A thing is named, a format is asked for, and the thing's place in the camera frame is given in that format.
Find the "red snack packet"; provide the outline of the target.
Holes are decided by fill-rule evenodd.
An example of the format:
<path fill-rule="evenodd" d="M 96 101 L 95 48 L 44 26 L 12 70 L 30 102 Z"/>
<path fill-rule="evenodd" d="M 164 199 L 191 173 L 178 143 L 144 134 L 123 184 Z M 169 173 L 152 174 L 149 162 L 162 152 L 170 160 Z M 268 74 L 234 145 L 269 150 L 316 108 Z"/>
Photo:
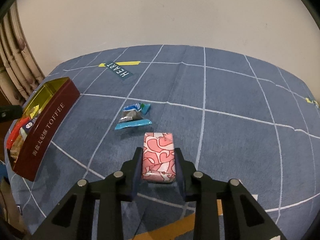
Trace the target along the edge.
<path fill-rule="evenodd" d="M 13 146 L 13 143 L 15 142 L 16 138 L 18 137 L 20 133 L 20 128 L 24 125 L 24 120 L 20 120 L 12 129 L 8 139 L 7 139 L 7 144 L 6 148 L 7 150 L 10 150 Z"/>

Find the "pink patterned snack pack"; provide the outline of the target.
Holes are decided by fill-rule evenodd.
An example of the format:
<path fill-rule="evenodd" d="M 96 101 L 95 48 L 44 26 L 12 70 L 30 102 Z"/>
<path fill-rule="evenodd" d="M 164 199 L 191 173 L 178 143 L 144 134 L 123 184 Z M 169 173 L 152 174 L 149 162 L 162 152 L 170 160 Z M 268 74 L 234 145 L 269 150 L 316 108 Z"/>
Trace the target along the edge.
<path fill-rule="evenodd" d="M 145 133 L 142 179 L 168 184 L 176 179 L 175 148 L 172 133 Z"/>

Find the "white paper label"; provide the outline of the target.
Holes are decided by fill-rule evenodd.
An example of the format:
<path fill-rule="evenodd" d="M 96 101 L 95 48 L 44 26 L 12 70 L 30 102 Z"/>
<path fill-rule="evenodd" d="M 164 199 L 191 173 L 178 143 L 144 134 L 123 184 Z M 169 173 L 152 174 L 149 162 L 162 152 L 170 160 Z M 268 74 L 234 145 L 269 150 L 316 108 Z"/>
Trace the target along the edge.
<path fill-rule="evenodd" d="M 257 201 L 258 200 L 258 195 L 257 194 L 252 194 L 253 198 Z"/>

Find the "blue white cracker pack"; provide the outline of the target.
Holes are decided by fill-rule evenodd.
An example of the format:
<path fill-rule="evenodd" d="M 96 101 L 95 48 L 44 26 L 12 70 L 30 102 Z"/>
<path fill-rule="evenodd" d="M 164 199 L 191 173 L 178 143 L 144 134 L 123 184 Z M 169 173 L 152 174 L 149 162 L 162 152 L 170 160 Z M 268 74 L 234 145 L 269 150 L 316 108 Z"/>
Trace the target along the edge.
<path fill-rule="evenodd" d="M 26 139 L 26 137 L 28 136 L 31 128 L 34 126 L 35 122 L 37 120 L 37 117 L 30 119 L 26 122 L 26 124 L 24 124 L 21 128 L 20 128 L 20 135 L 22 137 L 23 140 Z"/>

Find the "red toffee tin box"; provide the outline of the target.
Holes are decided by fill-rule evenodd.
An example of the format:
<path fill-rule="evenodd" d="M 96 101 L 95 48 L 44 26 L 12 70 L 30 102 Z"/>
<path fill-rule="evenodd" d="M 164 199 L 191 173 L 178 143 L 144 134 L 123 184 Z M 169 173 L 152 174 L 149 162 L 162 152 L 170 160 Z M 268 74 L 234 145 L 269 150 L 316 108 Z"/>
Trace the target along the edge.
<path fill-rule="evenodd" d="M 53 135 L 79 96 L 80 92 L 69 77 L 50 80 L 37 90 L 23 108 L 22 117 L 14 124 L 15 126 L 20 120 L 24 120 L 26 124 L 28 120 L 37 117 L 16 162 L 13 162 L 10 150 L 6 148 L 7 141 L 5 143 L 13 172 L 29 181 L 35 180 Z"/>

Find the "clear bag brown snacks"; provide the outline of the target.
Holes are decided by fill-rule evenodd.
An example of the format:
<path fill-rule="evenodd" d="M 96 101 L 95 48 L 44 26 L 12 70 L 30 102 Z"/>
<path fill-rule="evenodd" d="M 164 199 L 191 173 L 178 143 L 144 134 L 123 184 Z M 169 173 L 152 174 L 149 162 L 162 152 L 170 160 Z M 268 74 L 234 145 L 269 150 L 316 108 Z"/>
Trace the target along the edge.
<path fill-rule="evenodd" d="M 13 162 L 16 162 L 20 153 L 20 150 L 24 144 L 23 137 L 19 135 L 15 142 L 13 143 L 10 150 L 10 157 L 13 159 Z"/>

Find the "teal candy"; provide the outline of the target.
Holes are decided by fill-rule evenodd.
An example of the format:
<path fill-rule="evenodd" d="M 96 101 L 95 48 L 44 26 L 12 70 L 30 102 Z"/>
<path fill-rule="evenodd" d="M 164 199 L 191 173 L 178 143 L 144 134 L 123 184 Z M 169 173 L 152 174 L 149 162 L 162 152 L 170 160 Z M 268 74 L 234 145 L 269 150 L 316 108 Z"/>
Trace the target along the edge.
<path fill-rule="evenodd" d="M 115 130 L 151 125 L 152 121 L 144 118 L 150 109 L 150 104 L 135 103 L 122 109 L 121 118 L 115 126 Z"/>

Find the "beige curtain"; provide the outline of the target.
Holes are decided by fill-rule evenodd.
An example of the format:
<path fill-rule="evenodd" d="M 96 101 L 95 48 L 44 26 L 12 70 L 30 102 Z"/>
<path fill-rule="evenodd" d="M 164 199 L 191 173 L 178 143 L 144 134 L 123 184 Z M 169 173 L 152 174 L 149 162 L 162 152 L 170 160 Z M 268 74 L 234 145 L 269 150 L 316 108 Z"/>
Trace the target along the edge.
<path fill-rule="evenodd" d="M 11 104 L 23 105 L 43 80 L 14 2 L 1 20 L 1 93 Z"/>

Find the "blue grid tablecloth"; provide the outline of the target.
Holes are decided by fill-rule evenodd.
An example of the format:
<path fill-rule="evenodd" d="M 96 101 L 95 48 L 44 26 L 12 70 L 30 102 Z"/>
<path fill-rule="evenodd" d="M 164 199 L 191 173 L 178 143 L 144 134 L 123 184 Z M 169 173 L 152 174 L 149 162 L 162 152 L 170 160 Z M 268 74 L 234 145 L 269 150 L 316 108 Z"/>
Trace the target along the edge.
<path fill-rule="evenodd" d="M 80 98 L 54 134 L 36 180 L 9 172 L 31 232 L 79 179 L 119 170 L 146 132 L 169 132 L 213 179 L 240 179 L 287 239 L 319 211 L 319 109 L 293 74 L 249 56 L 192 46 L 136 46 L 63 61 Z M 150 104 L 151 125 L 115 130 L 122 109 Z"/>

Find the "orange tape strip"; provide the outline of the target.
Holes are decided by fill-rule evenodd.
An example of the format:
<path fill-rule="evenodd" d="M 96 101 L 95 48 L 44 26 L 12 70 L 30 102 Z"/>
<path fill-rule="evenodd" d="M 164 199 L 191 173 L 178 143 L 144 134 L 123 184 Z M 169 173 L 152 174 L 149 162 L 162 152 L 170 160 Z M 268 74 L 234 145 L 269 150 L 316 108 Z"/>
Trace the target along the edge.
<path fill-rule="evenodd" d="M 137 231 L 132 239 L 192 239 L 195 222 L 195 202 L 162 200 L 139 194 L 145 205 Z"/>

